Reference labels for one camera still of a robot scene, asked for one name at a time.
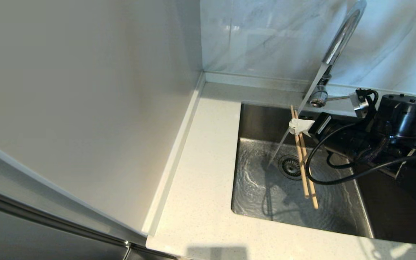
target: chrome faucet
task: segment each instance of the chrome faucet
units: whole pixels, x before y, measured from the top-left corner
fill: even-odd
[[[327,82],[332,78],[330,71],[332,70],[335,61],[340,56],[346,44],[348,44],[348,41],[354,33],[354,30],[357,27],[357,24],[359,23],[366,6],[367,2],[365,0],[359,0],[352,6],[351,10],[346,15],[343,23],[341,24],[338,33],[335,35],[335,38],[333,38],[327,53],[325,53],[322,62],[328,64],[328,68],[320,81],[317,83],[317,87],[309,99],[309,103],[313,107],[323,107],[327,101],[335,100],[328,99],[328,93],[325,86],[327,85]]]

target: stainless steel sink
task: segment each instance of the stainless steel sink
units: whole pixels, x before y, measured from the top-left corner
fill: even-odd
[[[317,114],[302,112],[312,119]],[[290,110],[243,104],[231,208],[236,214],[332,232],[416,243],[416,202],[383,175],[374,173],[334,186],[316,185],[319,209],[305,199],[292,135],[268,166],[291,119]],[[308,153],[315,145],[305,137]],[[362,169],[335,170],[319,150],[311,170],[317,179],[331,180]],[[334,164],[348,161],[336,155]]]

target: sink drain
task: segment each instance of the sink drain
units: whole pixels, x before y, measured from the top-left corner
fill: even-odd
[[[301,171],[299,171],[299,161],[298,158],[294,155],[284,155],[282,156],[277,165],[280,169],[280,172],[289,179],[298,181],[301,179]]]

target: tissue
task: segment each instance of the tissue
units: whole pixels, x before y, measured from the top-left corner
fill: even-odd
[[[300,133],[304,133],[305,135],[310,137],[307,131],[309,131],[313,123],[314,123],[314,120],[298,120],[294,118],[289,123],[290,133],[294,135],[299,135]]]

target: white wall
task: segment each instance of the white wall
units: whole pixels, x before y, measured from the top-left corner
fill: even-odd
[[[201,0],[203,68],[312,81],[355,0]],[[416,0],[367,0],[331,84],[416,94]]]
[[[0,0],[0,149],[140,230],[201,72],[193,0]]]

